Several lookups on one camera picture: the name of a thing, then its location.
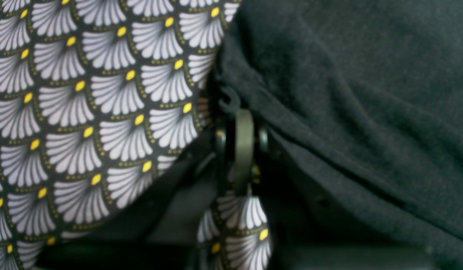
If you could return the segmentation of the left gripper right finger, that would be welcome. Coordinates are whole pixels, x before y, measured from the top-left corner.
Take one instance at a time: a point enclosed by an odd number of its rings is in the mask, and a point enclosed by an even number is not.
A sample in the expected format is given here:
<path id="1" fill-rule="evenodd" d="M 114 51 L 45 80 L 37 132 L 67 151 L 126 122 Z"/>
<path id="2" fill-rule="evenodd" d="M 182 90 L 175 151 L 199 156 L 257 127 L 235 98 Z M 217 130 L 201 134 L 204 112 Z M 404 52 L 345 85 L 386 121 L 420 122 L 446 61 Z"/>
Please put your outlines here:
<path id="1" fill-rule="evenodd" d="M 266 181 L 267 166 L 269 164 L 269 130 L 259 127 L 257 131 L 256 147 L 256 187 L 261 188 Z"/>

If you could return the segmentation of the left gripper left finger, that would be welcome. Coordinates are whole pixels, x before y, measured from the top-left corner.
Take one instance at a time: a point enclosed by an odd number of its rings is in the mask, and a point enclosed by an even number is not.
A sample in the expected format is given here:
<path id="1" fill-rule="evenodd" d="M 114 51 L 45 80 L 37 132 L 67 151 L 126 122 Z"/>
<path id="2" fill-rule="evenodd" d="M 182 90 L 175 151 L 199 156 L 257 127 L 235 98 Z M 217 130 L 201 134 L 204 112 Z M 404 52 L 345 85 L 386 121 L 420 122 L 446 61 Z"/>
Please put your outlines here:
<path id="1" fill-rule="evenodd" d="M 254 156 L 254 121 L 248 109 L 239 109 L 235 122 L 235 195 L 246 195 Z"/>

